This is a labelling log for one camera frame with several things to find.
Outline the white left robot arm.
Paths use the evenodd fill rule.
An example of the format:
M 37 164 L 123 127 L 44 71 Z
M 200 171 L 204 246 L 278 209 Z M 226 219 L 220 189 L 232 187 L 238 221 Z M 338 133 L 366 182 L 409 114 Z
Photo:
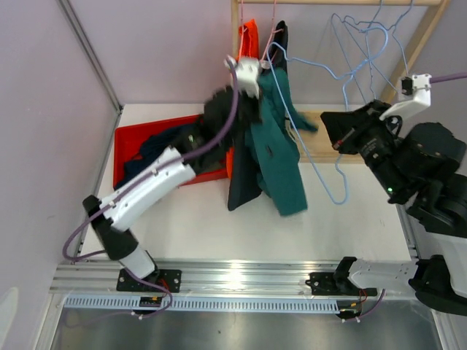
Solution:
M 261 93 L 227 86 L 205 102 L 193 121 L 164 131 L 156 159 L 111 195 L 88 196 L 82 205 L 104 252 L 119 262 L 144 292 L 158 284 L 157 265 L 130 227 L 152 205 L 224 159 L 240 134 L 260 122 Z

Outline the orange shorts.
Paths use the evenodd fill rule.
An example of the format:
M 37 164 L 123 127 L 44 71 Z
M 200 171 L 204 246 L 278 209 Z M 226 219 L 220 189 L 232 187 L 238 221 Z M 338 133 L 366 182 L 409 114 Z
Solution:
M 258 27 L 254 20 L 243 23 L 239 27 L 239 57 L 257 58 L 259 59 L 259 38 Z M 234 148 L 230 148 L 226 154 L 225 167 L 227 177 L 232 178 L 234 165 Z

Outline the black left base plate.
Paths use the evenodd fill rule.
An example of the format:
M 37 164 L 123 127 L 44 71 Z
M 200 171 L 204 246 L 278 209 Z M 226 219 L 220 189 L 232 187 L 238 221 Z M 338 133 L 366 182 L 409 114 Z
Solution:
M 160 269 L 144 278 L 144 281 L 151 284 L 157 284 L 159 287 L 163 287 L 170 291 L 170 293 L 178 293 L 182 282 L 182 271 L 174 269 Z M 159 289 L 133 279 L 125 269 L 120 270 L 116 290 L 118 292 L 159 292 Z

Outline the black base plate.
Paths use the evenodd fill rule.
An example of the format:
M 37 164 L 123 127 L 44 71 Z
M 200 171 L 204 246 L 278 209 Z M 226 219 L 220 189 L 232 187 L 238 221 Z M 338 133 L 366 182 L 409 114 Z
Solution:
M 163 287 L 170 291 L 170 293 L 178 293 L 182 282 L 182 271 L 174 269 L 160 269 L 144 278 L 144 281 L 151 284 L 157 284 L 159 287 Z M 116 290 L 118 292 L 159 292 L 159 289 L 133 279 L 125 269 L 120 270 Z
M 363 291 L 348 276 L 338 272 L 312 272 L 305 285 L 317 296 L 359 296 Z

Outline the teal green shorts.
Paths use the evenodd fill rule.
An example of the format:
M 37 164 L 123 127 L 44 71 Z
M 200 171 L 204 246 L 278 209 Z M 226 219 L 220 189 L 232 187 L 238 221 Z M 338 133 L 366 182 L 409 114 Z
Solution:
M 306 193 L 298 167 L 300 152 L 286 127 L 291 117 L 303 131 L 318 132 L 318 126 L 308 121 L 294 107 L 286 71 L 277 68 L 260 75 L 260 122 L 245 133 L 245 145 L 259 166 L 256 174 L 259 188 L 269 196 L 283 217 L 308 208 Z

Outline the pink hanger of orange shorts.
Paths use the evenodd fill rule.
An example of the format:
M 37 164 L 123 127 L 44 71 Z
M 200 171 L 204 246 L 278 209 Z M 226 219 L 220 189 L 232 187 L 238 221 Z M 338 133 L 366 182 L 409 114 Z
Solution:
M 244 21 L 244 1 L 240 1 L 240 25 L 241 25 L 241 35 L 240 35 L 240 45 L 239 45 L 239 58 L 250 57 L 251 53 L 251 39 L 250 39 L 250 29 Z

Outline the blue hanger of navy shorts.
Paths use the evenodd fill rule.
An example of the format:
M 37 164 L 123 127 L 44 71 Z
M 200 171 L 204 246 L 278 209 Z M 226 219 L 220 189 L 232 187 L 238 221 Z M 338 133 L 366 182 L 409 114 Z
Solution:
M 347 88 L 352 83 L 355 84 L 362 102 L 364 104 L 367 102 L 366 94 L 358 78 L 359 73 L 366 67 L 368 68 L 370 76 L 369 90 L 371 92 L 371 97 L 377 97 L 374 90 L 373 70 L 376 68 L 374 61 L 384 53 L 389 42 L 388 30 L 384 25 L 377 22 L 383 4 L 383 1 L 378 1 L 377 10 L 370 20 L 359 21 L 351 15 L 341 16 L 337 13 L 331 15 L 331 29 L 347 66 L 347 72 L 344 73 L 344 82 L 341 87 L 346 111 L 350 110 Z M 373 34 L 377 36 L 382 35 L 380 48 L 374 52 L 371 50 L 370 45 L 370 38 Z

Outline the dark grey shorts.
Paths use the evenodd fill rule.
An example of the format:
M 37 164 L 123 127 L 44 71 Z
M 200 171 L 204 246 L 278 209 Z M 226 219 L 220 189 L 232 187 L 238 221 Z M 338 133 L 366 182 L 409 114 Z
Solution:
M 287 24 L 284 20 L 281 20 L 276 25 L 276 29 L 282 29 L 282 31 L 275 33 L 273 42 L 287 50 L 289 39 Z M 287 62 L 284 53 L 273 46 L 269 49 L 269 55 L 274 68 L 281 68 L 287 73 Z M 247 146 L 247 136 L 250 136 L 247 131 L 249 131 L 248 128 L 243 134 L 238 135 L 233 146 L 233 173 L 228 195 L 229 211 L 233 211 L 256 199 L 262 193 L 262 189 L 257 182 L 257 173 L 260 168 Z

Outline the wooden clothes rack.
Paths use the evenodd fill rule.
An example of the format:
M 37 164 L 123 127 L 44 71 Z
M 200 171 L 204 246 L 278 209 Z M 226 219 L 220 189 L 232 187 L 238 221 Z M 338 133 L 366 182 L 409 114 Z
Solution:
M 299 4 L 299 5 L 328 5 L 328 6 L 376 6 L 378 1 L 284 1 L 284 4 Z M 413 4 L 415 6 L 427 7 L 420 23 L 417 25 L 411 39 L 404 48 L 405 57 L 401 58 L 392 74 L 390 75 L 389 83 L 394 83 L 399 77 L 404 75 L 404 69 L 413 67 L 418 59 L 422 49 L 430 39 L 431 34 L 439 24 L 443 14 L 448 8 L 449 1 L 384 1 L 388 6 L 405 6 Z M 232 30 L 232 45 L 233 52 L 238 53 L 239 50 L 239 35 L 238 27 L 240 26 L 240 1 L 231 1 L 231 30 Z M 333 163 L 338 153 L 333 151 L 330 146 L 325 143 L 325 135 L 322 131 L 314 136 L 305 138 L 305 145 L 311 148 L 312 159 L 316 163 Z

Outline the red plastic tray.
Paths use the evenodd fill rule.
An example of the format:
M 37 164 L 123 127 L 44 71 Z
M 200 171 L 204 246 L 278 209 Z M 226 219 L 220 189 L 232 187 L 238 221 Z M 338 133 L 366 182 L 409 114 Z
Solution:
M 142 124 L 130 125 L 126 127 L 119 127 L 115 131 L 115 151 L 114 151 L 114 165 L 113 165 L 113 188 L 115 182 L 119 182 L 123 172 L 118 169 L 119 166 L 123 164 L 126 158 L 126 148 L 128 148 L 128 152 L 134 152 L 138 150 L 138 146 L 132 143 L 128 143 L 124 141 L 125 136 L 135 136 L 139 134 L 136 138 L 146 139 L 149 135 L 155 132 L 156 128 L 160 128 L 162 131 L 166 130 L 167 128 L 171 128 L 178 125 L 184 125 L 188 123 L 195 123 L 198 119 L 197 115 L 191 115 L 187 117 L 177 117 L 171 118 L 167 120 L 160 120 L 154 122 L 146 122 Z

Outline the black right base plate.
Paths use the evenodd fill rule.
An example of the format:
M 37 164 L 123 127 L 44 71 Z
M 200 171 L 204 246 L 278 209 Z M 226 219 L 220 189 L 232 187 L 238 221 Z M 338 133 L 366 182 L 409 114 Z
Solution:
M 317 296 L 359 296 L 363 291 L 348 276 L 338 272 L 312 272 L 305 285 Z

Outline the pink hanger of grey shorts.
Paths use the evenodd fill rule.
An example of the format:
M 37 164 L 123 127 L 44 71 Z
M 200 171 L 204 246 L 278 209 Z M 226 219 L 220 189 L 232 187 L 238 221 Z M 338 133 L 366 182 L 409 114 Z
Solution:
M 282 29 L 276 29 L 277 0 L 274 0 L 272 4 L 273 4 L 273 10 L 272 10 L 272 16 L 271 16 L 271 30 L 270 30 L 269 37 L 266 42 L 262 57 L 260 59 L 260 67 L 263 71 L 266 69 L 269 69 L 271 66 L 271 64 L 267 62 L 267 57 L 266 57 L 269 52 L 269 45 L 272 43 L 275 33 L 282 31 Z

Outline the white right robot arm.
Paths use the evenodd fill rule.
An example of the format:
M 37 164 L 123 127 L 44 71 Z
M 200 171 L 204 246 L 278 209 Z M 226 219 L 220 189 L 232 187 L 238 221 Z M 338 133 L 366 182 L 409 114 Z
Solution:
M 359 155 L 387 194 L 436 244 L 430 254 L 406 261 L 344 257 L 330 286 L 308 280 L 327 295 L 375 295 L 378 289 L 413 295 L 446 314 L 466 314 L 466 177 L 459 167 L 466 143 L 438 122 L 416 124 L 400 134 L 404 113 L 381 101 L 351 112 L 320 116 L 332 147 Z

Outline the navy blue shorts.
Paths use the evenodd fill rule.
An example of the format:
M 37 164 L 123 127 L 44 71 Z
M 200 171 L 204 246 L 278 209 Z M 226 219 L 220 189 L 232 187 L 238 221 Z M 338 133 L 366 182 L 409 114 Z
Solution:
M 188 123 L 184 125 L 178 125 L 171 128 L 167 128 L 162 131 L 160 128 L 156 128 L 155 132 L 149 135 L 146 139 L 136 138 L 135 136 L 125 136 L 124 141 L 126 145 L 132 143 L 138 146 L 138 150 L 129 153 L 126 148 L 126 158 L 119 170 L 123 172 L 119 182 L 115 182 L 114 188 L 121 188 L 127 184 L 136 175 L 146 169 L 153 161 L 155 161 L 172 142 L 175 141 L 176 137 L 181 132 L 186 131 L 194 126 L 194 123 Z

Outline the aluminium mounting rail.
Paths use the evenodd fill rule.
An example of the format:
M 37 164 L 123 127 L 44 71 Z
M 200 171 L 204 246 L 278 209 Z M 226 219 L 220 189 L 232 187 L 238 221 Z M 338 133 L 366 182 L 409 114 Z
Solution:
M 333 272 L 336 261 L 175 260 L 157 263 L 161 269 L 182 272 L 179 296 L 215 298 L 291 298 L 308 295 L 305 285 L 312 272 Z M 385 289 L 391 298 L 412 299 L 408 285 L 415 261 L 358 261 L 350 275 L 360 287 Z M 58 265 L 49 292 L 105 294 L 117 292 L 120 265 L 93 259 Z

